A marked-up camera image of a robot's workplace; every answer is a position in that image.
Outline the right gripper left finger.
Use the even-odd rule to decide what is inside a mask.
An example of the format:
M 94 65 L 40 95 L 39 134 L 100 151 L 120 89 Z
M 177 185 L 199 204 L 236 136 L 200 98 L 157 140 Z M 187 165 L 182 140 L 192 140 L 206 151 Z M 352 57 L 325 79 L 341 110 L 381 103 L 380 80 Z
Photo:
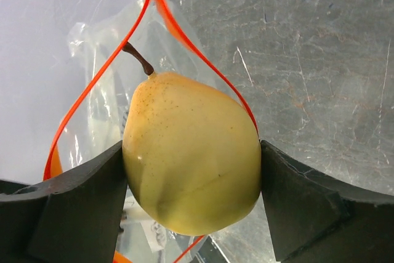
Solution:
M 112 262 L 127 180 L 122 143 L 57 177 L 1 181 L 1 262 Z

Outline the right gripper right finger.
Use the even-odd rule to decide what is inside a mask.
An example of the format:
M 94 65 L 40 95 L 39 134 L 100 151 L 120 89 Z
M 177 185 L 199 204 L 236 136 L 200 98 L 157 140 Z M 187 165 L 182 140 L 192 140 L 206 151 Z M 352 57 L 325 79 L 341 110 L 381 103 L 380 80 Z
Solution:
M 263 140 L 262 197 L 278 262 L 393 262 L 393 196 L 335 179 Z

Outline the yellow pear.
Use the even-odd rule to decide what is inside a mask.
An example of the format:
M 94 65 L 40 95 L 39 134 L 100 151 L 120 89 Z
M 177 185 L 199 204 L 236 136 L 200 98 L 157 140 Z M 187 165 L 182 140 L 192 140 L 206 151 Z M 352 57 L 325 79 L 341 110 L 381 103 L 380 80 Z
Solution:
M 131 44 L 123 49 L 147 75 L 132 95 L 122 147 L 138 204 L 188 236 L 246 217 L 261 187 L 261 146 L 247 111 L 206 84 L 155 72 Z

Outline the clear zip top bag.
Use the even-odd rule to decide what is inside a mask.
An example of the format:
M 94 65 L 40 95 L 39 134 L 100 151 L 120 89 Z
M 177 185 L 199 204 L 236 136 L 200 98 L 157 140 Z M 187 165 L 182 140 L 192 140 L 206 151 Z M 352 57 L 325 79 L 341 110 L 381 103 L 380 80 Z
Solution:
M 112 53 L 108 57 L 106 62 L 103 64 L 103 66 L 100 69 L 93 71 L 94 75 L 92 77 L 92 80 L 89 82 L 89 84 L 86 86 L 85 90 L 83 90 L 82 94 L 79 95 L 79 97 L 77 98 L 75 103 L 72 105 L 70 110 L 66 113 L 64 118 L 61 120 L 60 125 L 57 129 L 57 132 L 54 135 L 54 139 L 52 141 L 52 144 L 51 144 L 51 147 L 49 150 L 49 156 L 47 157 L 47 161 L 46 161 L 46 165 L 45 165 L 44 173 L 43 173 L 44 180 L 51 179 L 51 178 L 63 173 L 62 163 L 60 161 L 58 146 L 57 146 L 58 140 L 59 140 L 62 132 L 66 130 L 66 125 L 70 121 L 71 117 L 75 114 L 76 110 L 78 109 L 78 107 L 80 107 L 80 105 L 82 104 L 82 102 L 84 100 L 86 100 L 87 102 L 90 102 L 91 97 L 93 97 L 95 100 L 98 100 L 98 95 L 93 94 L 95 91 L 102 91 L 105 88 L 112 87 L 114 98 L 116 99 L 116 107 L 119 110 L 123 110 L 123 111 L 126 109 L 126 102 L 128 102 L 131 98 L 128 96 L 128 93 L 126 92 L 125 88 L 120 86 L 121 81 L 120 81 L 119 73 L 117 71 L 111 71 L 111 74 L 113 75 L 113 79 L 110 83 L 105 83 L 103 87 L 100 86 L 99 79 L 104 75 L 104 72 L 108 69 L 108 67 L 114 61 L 116 56 L 121 52 L 121 46 L 126 45 L 126 42 L 131 38 L 134 31 L 137 29 L 140 22 L 143 20 L 143 16 L 145 15 L 145 12 L 147 11 L 150 1 L 151 0 L 144 0 L 143 1 L 139 16 L 137 17 L 132 28 L 127 33 L 126 37 L 121 41 L 120 45 L 117 46 L 114 53 Z M 192 52 L 196 56 L 198 56 L 208 67 L 210 67 L 212 69 L 213 72 L 215 72 L 228 85 L 228 87 L 238 97 L 241 106 L 248 113 L 253 124 L 256 125 L 257 123 L 254 118 L 254 115 L 253 115 L 249 105 L 247 104 L 247 102 L 243 98 L 243 96 L 239 93 L 239 91 L 236 89 L 236 87 L 234 87 L 234 85 L 190 41 L 188 36 L 183 32 L 180 25 L 177 23 L 176 19 L 174 18 L 172 12 L 170 11 L 170 9 L 167 5 L 166 0 L 154 0 L 154 1 L 156 4 L 156 9 L 157 9 L 158 13 L 162 16 L 164 24 L 165 24 L 168 32 L 171 35 L 173 35 L 173 37 L 175 39 L 177 39 L 178 42 L 181 43 L 184 48 L 188 49 L 190 52 Z

